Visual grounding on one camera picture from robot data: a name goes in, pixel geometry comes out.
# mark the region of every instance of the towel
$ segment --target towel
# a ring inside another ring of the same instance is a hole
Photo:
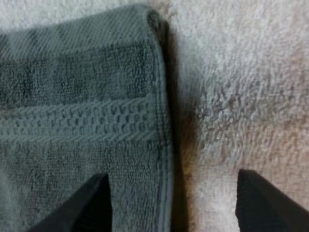
[[[0,35],[0,231],[22,232],[96,173],[113,231],[168,231],[168,26],[144,5]]]

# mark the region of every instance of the carpet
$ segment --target carpet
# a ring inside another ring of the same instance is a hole
[[[133,0],[1,0],[2,31]],[[172,78],[191,232],[237,232],[239,168],[309,209],[309,2],[144,0],[174,38]]]

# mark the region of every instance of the white carpet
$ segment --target white carpet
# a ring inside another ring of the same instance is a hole
[[[141,1],[0,0],[0,30],[133,2]],[[239,168],[309,209],[309,1],[143,2],[175,37],[190,231],[239,231]]]

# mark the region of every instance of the black object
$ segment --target black object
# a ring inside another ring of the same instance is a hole
[[[111,232],[108,176],[94,175],[55,212],[28,232]]]
[[[236,216],[241,232],[309,232],[309,212],[254,171],[239,171]]]

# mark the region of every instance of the gray towel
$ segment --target gray towel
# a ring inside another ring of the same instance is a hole
[[[143,5],[0,35],[0,231],[22,232],[95,173],[113,231],[169,231],[172,139],[160,44]]]

